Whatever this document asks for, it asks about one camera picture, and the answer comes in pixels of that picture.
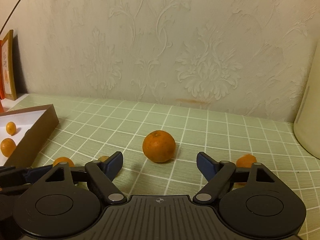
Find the large orange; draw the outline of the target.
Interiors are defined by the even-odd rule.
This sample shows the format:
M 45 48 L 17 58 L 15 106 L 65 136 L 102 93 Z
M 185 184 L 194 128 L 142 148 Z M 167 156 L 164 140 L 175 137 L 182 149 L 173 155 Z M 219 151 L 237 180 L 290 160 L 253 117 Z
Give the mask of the large orange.
M 176 142 L 168 132 L 156 130 L 144 138 L 142 150 L 150 161 L 165 163 L 174 157 Z

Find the red paper envelope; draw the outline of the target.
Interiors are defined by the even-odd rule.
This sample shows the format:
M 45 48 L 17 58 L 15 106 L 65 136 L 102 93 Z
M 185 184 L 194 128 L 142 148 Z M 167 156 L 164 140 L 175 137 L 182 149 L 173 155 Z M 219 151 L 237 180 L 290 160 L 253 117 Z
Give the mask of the red paper envelope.
M 1 100 L 5 99 L 5 93 L 4 93 L 4 88 L 3 88 L 3 78 L 2 78 L 2 67 L 0 64 L 0 113 L 4 112 L 4 108 L 2 105 Z

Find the carrot piece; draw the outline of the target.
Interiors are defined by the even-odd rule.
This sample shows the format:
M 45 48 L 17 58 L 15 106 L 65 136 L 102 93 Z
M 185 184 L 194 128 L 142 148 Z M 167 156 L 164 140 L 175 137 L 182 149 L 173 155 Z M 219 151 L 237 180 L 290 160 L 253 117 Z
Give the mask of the carrot piece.
M 237 161 L 236 161 L 236 166 L 237 167 L 243 167 L 243 168 L 251 168 L 253 163 L 256 163 L 257 159 L 255 156 L 251 155 L 251 154 L 246 154 L 243 155 L 242 157 L 240 157 Z

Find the small orange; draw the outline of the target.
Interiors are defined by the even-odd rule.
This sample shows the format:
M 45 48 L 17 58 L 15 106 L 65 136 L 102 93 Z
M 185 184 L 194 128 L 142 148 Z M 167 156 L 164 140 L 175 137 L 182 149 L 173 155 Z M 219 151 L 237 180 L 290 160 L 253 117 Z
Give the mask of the small orange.
M 67 163 L 69 167 L 74 167 L 74 163 L 71 159 L 67 158 L 67 157 L 59 157 L 56 158 L 53 162 L 53 167 L 58 165 L 59 163 Z

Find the wooden framed calligraphy picture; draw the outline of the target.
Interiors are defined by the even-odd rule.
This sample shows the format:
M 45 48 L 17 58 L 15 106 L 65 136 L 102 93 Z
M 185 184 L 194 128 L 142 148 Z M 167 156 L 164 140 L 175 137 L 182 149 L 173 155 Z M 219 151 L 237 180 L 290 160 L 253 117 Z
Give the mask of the wooden framed calligraphy picture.
M 12 64 L 13 34 L 14 31 L 9 30 L 1 42 L 1 75 L 5 98 L 15 101 L 17 99 L 17 94 Z

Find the brown shallow cardboard box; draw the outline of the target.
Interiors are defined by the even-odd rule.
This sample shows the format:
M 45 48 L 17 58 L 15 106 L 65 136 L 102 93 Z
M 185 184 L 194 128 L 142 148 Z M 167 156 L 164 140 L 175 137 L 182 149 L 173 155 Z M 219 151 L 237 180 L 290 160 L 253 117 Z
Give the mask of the brown shallow cardboard box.
M 13 136 L 5 128 L 11 121 L 17 128 Z M 1 166 L 30 167 L 58 124 L 59 119 L 52 104 L 2 113 L 1 140 L 12 139 L 16 148 L 9 157 L 1 154 Z

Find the brown yellow round cake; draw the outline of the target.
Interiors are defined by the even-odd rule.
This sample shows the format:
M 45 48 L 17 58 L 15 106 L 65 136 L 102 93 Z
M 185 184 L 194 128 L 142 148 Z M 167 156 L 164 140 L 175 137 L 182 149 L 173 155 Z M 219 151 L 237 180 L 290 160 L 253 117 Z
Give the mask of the brown yellow round cake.
M 104 162 L 109 158 L 109 156 L 103 155 L 98 158 L 99 161 Z

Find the cream thermos jug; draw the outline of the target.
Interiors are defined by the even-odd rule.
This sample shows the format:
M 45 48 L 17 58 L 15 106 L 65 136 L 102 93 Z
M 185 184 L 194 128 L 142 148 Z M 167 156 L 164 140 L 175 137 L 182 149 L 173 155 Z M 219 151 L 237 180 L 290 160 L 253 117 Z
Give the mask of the cream thermos jug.
M 314 55 L 293 130 L 303 148 L 319 158 L 319 52 Z

